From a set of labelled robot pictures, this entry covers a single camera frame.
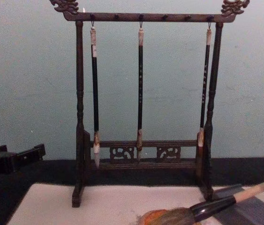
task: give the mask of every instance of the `wooden base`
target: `wooden base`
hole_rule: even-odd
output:
[[[81,204],[81,196],[85,187],[87,178],[96,171],[103,170],[152,170],[152,169],[181,169],[193,170],[194,179],[200,187],[204,198],[206,200],[212,199],[213,189],[210,181],[209,167],[204,168],[202,157],[202,148],[198,148],[198,140],[184,140],[184,141],[144,141],[144,147],[155,147],[157,149],[156,158],[144,158],[140,162],[134,157],[136,149],[136,142],[134,141],[104,141],[101,142],[102,148],[110,149],[110,159],[102,159],[100,168],[97,169],[94,160],[91,160],[92,142],[90,135],[84,131],[83,134],[83,148],[80,150],[81,154],[77,154],[79,158],[77,163],[82,166],[76,167],[78,171],[75,189],[72,195],[72,206],[79,207]],[[181,159],[181,147],[197,147],[195,159]]]

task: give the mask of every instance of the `wooden brush stand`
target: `wooden brush stand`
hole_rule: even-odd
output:
[[[194,179],[200,186],[205,199],[210,200],[213,195],[211,185],[211,142],[212,117],[214,97],[216,92],[217,74],[220,58],[221,33],[224,23],[232,23],[237,14],[243,13],[241,8],[247,7],[249,0],[224,0],[222,14],[137,14],[137,13],[81,13],[78,12],[76,0],[50,0],[52,5],[57,4],[55,10],[62,12],[65,19],[75,21],[76,25],[76,60],[77,60],[77,129],[76,129],[76,185],[73,192],[73,207],[79,207],[81,194],[85,186],[87,175],[97,170],[90,158],[93,142],[83,126],[83,40],[82,29],[85,21],[105,22],[177,22],[177,23],[216,23],[213,60],[209,80],[209,102],[207,118],[204,126],[204,145],[198,147],[198,135],[194,140],[181,141],[143,141],[143,147],[156,148],[156,158],[144,159],[137,162],[135,159],[136,141],[102,141],[102,148],[110,149],[110,160],[102,161],[99,170],[133,170],[133,169],[191,169]],[[181,147],[197,147],[194,159],[181,159]]]

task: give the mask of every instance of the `large brush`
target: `large brush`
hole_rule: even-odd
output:
[[[264,192],[264,183],[212,202],[193,205],[190,208],[151,211],[140,219],[139,225],[193,225],[261,192]]]

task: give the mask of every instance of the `calligraphy brush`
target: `calligraphy brush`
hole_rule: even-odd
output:
[[[97,70],[97,51],[96,51],[96,30],[94,27],[94,22],[92,21],[92,27],[90,30],[90,40],[91,40],[91,60],[93,69],[93,90],[94,90],[94,156],[95,165],[99,168],[100,165],[100,137],[99,137],[99,105],[98,105],[98,70]]]
[[[202,106],[201,106],[201,122],[200,122],[199,134],[198,134],[198,148],[199,148],[199,152],[201,152],[200,155],[202,155],[203,145],[204,145],[204,118],[205,118],[205,103],[206,103],[210,43],[211,43],[211,30],[210,30],[210,24],[209,24],[209,29],[207,30],[205,65],[204,65],[203,93],[202,93]]]
[[[148,212],[139,221],[139,225],[193,225],[207,219],[229,206],[251,198],[264,192],[264,183],[250,187],[234,195],[216,199],[211,202],[202,202],[190,208],[176,208],[173,210],[157,210],[157,217]]]
[[[142,151],[142,89],[143,89],[143,37],[144,32],[142,29],[142,22],[140,22],[140,29],[138,33],[139,37],[139,46],[138,46],[138,55],[139,55],[139,76],[138,76],[138,127],[137,127],[137,161],[140,161],[140,155]]]

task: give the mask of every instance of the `decorative fretwork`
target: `decorative fretwork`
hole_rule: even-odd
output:
[[[110,148],[110,162],[115,163],[117,159],[124,158],[124,161],[129,160],[132,162],[134,159],[134,148],[124,147],[124,148]]]
[[[246,8],[249,5],[249,0],[235,0],[229,1],[224,0],[224,4],[222,5],[222,15],[223,16],[230,16],[230,15],[238,15],[244,13],[241,8]]]
[[[69,12],[71,14],[78,14],[78,3],[76,0],[50,0],[52,5],[55,6],[55,4],[58,5],[58,7],[55,7],[55,10],[57,12]]]
[[[157,147],[157,162],[175,161],[179,162],[181,157],[181,148]]]

